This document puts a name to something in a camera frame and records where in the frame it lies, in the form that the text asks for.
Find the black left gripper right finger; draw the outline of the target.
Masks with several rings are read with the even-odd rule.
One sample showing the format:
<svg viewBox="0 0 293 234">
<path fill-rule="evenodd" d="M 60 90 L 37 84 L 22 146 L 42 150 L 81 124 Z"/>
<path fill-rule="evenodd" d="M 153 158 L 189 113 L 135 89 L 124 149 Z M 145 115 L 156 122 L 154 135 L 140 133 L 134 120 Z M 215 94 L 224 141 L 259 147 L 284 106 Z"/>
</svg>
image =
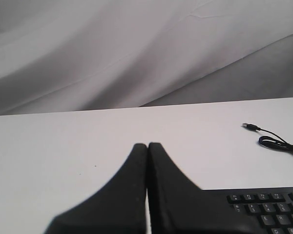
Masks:
<svg viewBox="0 0 293 234">
<path fill-rule="evenodd" d="M 258 221 L 197 187 L 160 143 L 148 146 L 148 204 L 153 234 L 263 234 Z"/>
</svg>

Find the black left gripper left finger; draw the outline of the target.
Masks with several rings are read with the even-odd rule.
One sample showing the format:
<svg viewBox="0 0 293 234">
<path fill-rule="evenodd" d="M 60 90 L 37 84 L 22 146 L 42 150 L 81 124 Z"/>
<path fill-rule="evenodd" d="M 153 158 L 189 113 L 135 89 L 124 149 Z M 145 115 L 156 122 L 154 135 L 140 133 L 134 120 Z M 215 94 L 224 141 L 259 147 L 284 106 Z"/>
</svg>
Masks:
<svg viewBox="0 0 293 234">
<path fill-rule="evenodd" d="M 47 234 L 145 234 L 147 146 L 135 144 L 124 164 L 94 195 L 54 217 Z"/>
</svg>

